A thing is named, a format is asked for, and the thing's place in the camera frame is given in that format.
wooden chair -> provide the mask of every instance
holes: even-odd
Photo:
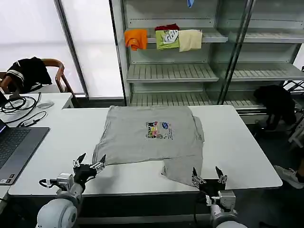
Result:
[[[58,71],[57,71],[56,76],[55,76],[55,81],[56,81],[56,84],[58,86],[59,91],[61,93],[71,93],[73,95],[73,98],[76,100],[75,94],[74,94],[70,84],[68,83],[67,78],[64,75],[65,67],[63,66],[63,63],[60,62],[59,60],[51,59],[51,58],[44,58],[44,59],[42,59],[42,61],[45,64],[46,67],[48,67],[48,66],[49,67],[58,67]],[[1,79],[3,79],[5,73],[6,72],[0,72],[0,78]],[[0,84],[0,87],[3,89],[3,91],[6,94],[10,93],[9,90],[8,90],[8,85],[10,83],[14,83],[14,82],[11,79],[11,77],[8,76],[4,80],[2,80],[2,82]]]

orange cloth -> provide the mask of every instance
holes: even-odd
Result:
[[[124,41],[127,47],[131,46],[132,51],[137,49],[147,49],[147,30],[135,29],[124,32]]]

laptop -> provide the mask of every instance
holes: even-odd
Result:
[[[8,127],[0,120],[0,185],[15,182],[48,131],[48,127]]]

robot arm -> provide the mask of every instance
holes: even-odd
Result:
[[[193,168],[192,183],[199,189],[196,203],[204,203],[210,207],[213,228],[246,228],[237,222],[237,212],[234,210],[236,196],[233,191],[225,190],[227,176],[218,167],[216,171],[218,179],[204,180],[197,176]]]
[[[44,205],[37,216],[36,228],[71,228],[77,219],[77,208],[89,180],[105,168],[105,156],[96,164],[81,164],[86,154],[73,161],[74,173],[62,173],[56,180],[43,179],[46,188],[59,187],[56,199]]]

metal pole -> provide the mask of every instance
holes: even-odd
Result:
[[[242,24],[238,30],[236,43],[235,43],[234,48],[231,53],[230,62],[229,62],[229,65],[228,65],[228,68],[226,71],[225,79],[224,79],[222,89],[221,89],[219,97],[218,97],[219,98],[218,102],[217,102],[218,105],[224,104],[224,99],[227,95],[227,92],[228,92],[228,89],[229,89],[229,86],[231,83],[231,79],[232,79],[234,70],[237,65],[238,56],[242,49],[242,45],[243,45],[243,42],[245,39],[245,35],[247,33],[247,28],[248,28],[248,25],[249,25],[249,22],[251,19],[252,9],[253,9],[255,2],[256,2],[256,0],[247,0],[246,6],[244,8],[244,12],[243,12],[242,19],[241,19]]]
[[[116,45],[117,58],[118,58],[120,80],[122,82],[122,87],[123,87],[124,106],[127,106],[127,98],[126,98],[126,95],[125,95],[124,80],[123,80],[124,77],[123,77],[122,65],[121,65],[121,61],[120,61],[120,54],[119,54],[119,47],[118,47],[118,40],[117,40],[117,33],[116,33],[116,26],[115,26],[115,19],[114,19],[112,0],[109,0],[109,5],[110,5],[110,11],[111,11],[112,26],[113,26],[113,32],[114,32],[114,39],[115,39],[115,45]]]
[[[66,18],[63,6],[62,6],[62,2],[61,2],[61,0],[54,0],[54,3],[55,3],[55,7],[56,7],[56,10],[57,10],[59,19],[60,19],[60,23],[61,23],[63,32],[64,32],[65,37],[66,37],[68,48],[70,49],[70,52],[71,52],[71,55],[72,55],[72,58],[73,58],[73,62],[74,62],[75,67],[76,67],[76,71],[77,71],[81,86],[82,86],[82,88],[85,92],[85,97],[88,98],[89,93],[87,91],[85,79],[84,79],[84,76],[82,74],[82,70],[81,70],[81,67],[80,67],[80,64],[79,64],[79,60],[78,60],[78,57],[77,57],[77,53],[76,53],[76,50],[75,50],[75,46],[74,46],[74,43],[73,43],[71,32],[70,32],[70,29],[68,27],[67,18]]]

